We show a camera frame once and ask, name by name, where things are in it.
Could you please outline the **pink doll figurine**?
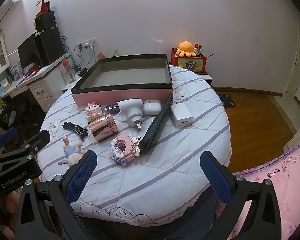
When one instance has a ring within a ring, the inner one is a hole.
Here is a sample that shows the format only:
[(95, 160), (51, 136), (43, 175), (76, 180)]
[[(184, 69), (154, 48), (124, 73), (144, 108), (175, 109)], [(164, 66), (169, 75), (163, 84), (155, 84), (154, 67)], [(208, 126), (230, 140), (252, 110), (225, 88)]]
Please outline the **pink doll figurine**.
[(77, 164), (83, 155), (86, 153), (86, 150), (82, 149), (82, 143), (77, 143), (74, 145), (70, 145), (69, 138), (63, 137), (63, 150), (65, 154), (65, 158), (58, 162), (58, 165), (66, 164), (69, 167)]

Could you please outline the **black hair clip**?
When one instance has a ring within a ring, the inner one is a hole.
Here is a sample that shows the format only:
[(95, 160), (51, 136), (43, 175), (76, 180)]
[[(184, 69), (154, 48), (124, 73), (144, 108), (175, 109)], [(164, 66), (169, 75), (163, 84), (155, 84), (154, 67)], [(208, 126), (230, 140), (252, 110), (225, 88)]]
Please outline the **black hair clip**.
[(66, 130), (72, 131), (74, 133), (76, 133), (81, 141), (84, 141), (85, 138), (88, 136), (88, 129), (81, 127), (77, 124), (74, 124), (72, 122), (64, 122), (62, 124), (62, 127)]

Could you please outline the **pink white block cat figure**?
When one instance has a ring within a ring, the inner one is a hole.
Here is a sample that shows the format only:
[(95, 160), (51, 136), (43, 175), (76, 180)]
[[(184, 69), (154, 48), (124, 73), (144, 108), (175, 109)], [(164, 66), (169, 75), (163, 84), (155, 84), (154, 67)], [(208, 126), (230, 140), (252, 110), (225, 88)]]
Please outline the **pink white block cat figure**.
[(103, 111), (100, 105), (96, 104), (94, 101), (88, 103), (88, 106), (85, 108), (85, 117), (88, 122), (91, 122), (97, 118), (103, 116)]

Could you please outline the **pink purple block figure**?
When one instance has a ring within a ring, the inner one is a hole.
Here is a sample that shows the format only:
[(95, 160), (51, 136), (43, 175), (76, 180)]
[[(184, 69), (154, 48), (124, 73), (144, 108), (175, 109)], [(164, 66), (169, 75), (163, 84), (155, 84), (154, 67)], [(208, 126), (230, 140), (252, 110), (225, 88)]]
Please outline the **pink purple block figure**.
[(130, 133), (122, 134), (109, 144), (109, 157), (115, 163), (126, 165), (140, 156), (139, 143), (141, 137), (133, 137)]

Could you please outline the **rose gold cylinder jar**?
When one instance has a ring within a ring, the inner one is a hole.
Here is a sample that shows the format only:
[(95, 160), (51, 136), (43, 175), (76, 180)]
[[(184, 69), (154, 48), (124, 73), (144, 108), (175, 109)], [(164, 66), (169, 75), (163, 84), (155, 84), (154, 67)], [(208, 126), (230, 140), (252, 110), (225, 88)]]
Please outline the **rose gold cylinder jar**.
[(88, 125), (93, 137), (97, 142), (102, 142), (119, 131), (111, 114), (104, 114), (101, 117), (89, 122)]

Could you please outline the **white square charger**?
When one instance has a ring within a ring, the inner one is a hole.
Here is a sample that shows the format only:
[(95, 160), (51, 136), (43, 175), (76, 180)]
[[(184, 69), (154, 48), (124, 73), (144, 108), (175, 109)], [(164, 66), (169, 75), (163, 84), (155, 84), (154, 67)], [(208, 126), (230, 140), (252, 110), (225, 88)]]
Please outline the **white square charger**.
[(193, 115), (190, 113), (185, 103), (171, 105), (172, 120), (177, 128), (192, 125)]

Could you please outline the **blue rectangular small box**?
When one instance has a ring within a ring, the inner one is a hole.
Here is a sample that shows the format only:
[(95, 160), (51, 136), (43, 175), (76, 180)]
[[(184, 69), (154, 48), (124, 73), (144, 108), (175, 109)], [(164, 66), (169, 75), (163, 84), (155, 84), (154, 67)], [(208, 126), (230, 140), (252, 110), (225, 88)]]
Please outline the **blue rectangular small box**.
[(120, 113), (120, 108), (117, 103), (112, 104), (112, 105), (107, 105), (104, 110), (106, 113), (109, 113), (111, 115)]

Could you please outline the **white travel plug adapter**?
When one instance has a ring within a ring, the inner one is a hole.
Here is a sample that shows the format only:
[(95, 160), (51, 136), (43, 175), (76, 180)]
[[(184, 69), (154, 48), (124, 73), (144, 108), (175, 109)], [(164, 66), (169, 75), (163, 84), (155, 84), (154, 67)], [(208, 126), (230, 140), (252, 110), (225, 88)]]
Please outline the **white travel plug adapter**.
[(117, 102), (120, 112), (125, 115), (126, 122), (141, 131), (143, 119), (143, 101), (141, 99), (128, 99)]

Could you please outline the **white earbuds case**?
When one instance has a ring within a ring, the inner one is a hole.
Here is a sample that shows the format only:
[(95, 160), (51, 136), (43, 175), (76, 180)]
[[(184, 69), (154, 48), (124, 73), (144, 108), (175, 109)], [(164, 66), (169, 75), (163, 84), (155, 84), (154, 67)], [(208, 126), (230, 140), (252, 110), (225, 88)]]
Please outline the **white earbuds case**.
[(159, 100), (146, 100), (143, 105), (143, 114), (146, 116), (156, 116), (162, 110)]

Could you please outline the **white desk with drawers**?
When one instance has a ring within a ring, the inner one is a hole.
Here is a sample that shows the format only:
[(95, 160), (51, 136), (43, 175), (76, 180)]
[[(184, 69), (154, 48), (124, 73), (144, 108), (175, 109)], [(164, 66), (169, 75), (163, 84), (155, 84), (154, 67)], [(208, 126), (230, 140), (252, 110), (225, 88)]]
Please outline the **white desk with drawers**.
[(14, 81), (11, 88), (1, 96), (11, 98), (30, 90), (42, 110), (47, 113), (57, 99), (63, 94), (63, 88), (67, 84), (62, 61), (68, 59), (70, 53), (61, 56), (50, 65), (41, 68), (36, 74), (31, 75), (25, 81)]

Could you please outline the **pink printed bedsheet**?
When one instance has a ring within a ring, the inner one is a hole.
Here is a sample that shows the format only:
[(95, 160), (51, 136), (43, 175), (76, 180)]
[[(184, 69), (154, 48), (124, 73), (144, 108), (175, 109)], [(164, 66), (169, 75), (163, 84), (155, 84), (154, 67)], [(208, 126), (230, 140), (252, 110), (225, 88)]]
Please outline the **pink printed bedsheet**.
[(300, 239), (300, 146), (242, 172), (247, 181), (271, 180), (279, 203), (282, 239)]

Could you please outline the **clear bottle red cap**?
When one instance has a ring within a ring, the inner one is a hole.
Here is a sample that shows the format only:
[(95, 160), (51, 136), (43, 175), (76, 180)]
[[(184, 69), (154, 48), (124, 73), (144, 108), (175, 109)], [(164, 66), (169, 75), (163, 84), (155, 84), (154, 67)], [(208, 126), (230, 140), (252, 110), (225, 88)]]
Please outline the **clear bottle red cap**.
[(69, 83), (74, 82), (76, 80), (76, 77), (75, 77), (75, 73), (74, 73), (72, 67), (70, 66), (69, 60), (64, 59), (62, 61), (62, 65), (64, 67), (64, 71), (66, 73)]

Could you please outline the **white striped quilt cover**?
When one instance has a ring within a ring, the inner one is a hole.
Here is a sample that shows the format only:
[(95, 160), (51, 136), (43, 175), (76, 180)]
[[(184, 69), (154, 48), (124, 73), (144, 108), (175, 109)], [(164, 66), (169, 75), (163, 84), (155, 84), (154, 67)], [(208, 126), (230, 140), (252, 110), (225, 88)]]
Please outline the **white striped quilt cover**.
[(210, 151), (229, 165), (230, 124), (213, 88), (195, 73), (170, 67), (173, 103), (190, 111), (189, 126), (175, 126), (165, 115), (149, 149), (125, 165), (110, 156), (111, 138), (97, 142), (92, 134), (84, 150), (97, 155), (97, 166), (73, 210), (82, 217), (158, 226), (180, 217), (209, 187), (200, 168), (200, 155)]

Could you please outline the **black computer monitor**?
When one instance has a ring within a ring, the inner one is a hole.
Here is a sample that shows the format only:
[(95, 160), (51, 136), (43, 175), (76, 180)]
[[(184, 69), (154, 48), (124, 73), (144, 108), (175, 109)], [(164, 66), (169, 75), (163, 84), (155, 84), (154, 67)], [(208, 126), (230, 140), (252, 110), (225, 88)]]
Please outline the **black computer monitor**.
[(18, 55), (21, 67), (24, 69), (34, 63), (41, 65), (36, 43), (34, 41), (35, 33), (30, 35), (19, 47)]

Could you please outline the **orange snack bag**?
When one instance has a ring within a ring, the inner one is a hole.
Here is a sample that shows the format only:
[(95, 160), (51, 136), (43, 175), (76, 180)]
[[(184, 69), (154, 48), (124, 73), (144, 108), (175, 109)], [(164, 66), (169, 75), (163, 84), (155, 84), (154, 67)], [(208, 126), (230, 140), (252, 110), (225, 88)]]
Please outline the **orange snack bag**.
[(106, 57), (105, 57), (105, 55), (102, 53), (102, 52), (100, 52), (99, 54), (98, 54), (98, 56), (97, 56), (97, 59), (98, 60), (102, 60), (102, 59), (105, 59)]

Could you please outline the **blue white snack bag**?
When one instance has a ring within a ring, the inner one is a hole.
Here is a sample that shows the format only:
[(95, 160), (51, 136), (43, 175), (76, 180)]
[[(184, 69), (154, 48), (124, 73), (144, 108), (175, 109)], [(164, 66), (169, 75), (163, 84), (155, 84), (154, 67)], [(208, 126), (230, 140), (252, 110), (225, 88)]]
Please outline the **blue white snack bag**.
[(116, 49), (114, 52), (113, 52), (113, 57), (119, 57), (120, 54), (119, 54), (119, 51), (118, 49)]

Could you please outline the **red toy crate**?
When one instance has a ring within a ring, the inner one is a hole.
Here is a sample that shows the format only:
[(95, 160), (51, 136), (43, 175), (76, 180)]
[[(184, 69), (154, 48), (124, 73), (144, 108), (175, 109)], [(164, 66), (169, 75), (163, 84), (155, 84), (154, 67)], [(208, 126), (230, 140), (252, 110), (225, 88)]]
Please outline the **red toy crate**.
[(177, 48), (173, 47), (171, 50), (171, 64), (183, 69), (188, 69), (192, 72), (205, 72), (207, 57), (204, 55), (200, 57), (181, 57), (176, 54)]

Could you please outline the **small black box on top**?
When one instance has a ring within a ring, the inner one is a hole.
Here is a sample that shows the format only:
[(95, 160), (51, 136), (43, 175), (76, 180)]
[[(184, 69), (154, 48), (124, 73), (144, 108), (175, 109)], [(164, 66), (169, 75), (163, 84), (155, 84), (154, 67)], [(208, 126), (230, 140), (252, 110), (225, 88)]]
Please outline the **small black box on top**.
[(37, 18), (34, 19), (34, 22), (37, 32), (56, 27), (55, 14), (53, 11), (48, 11), (40, 14)]

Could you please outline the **pink and black storage box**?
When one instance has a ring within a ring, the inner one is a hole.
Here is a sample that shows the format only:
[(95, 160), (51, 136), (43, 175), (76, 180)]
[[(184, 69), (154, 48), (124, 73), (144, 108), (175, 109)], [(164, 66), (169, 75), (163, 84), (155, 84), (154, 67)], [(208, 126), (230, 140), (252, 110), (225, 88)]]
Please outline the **pink and black storage box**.
[(172, 93), (170, 65), (165, 54), (102, 59), (71, 89), (77, 106), (86, 106), (93, 101), (105, 106), (128, 99), (165, 102)]

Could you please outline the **orange octopus plush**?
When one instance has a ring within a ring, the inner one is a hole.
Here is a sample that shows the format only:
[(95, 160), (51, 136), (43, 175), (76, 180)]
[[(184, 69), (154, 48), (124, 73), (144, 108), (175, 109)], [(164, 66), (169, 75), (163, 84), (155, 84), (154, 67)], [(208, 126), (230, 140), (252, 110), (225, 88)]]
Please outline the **orange octopus plush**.
[(175, 53), (179, 57), (195, 57), (194, 45), (189, 41), (184, 41), (179, 44)]

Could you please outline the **white wall power strip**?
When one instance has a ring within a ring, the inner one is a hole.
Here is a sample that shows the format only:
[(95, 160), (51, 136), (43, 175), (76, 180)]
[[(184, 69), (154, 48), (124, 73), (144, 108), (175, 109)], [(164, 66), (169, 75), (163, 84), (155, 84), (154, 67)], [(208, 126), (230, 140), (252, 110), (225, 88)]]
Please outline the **white wall power strip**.
[(83, 41), (83, 42), (78, 42), (78, 46), (80, 48), (94, 48), (94, 46), (96, 46), (97, 44), (97, 38), (92, 38), (92, 39), (89, 39), (89, 40), (86, 40), (86, 41)]

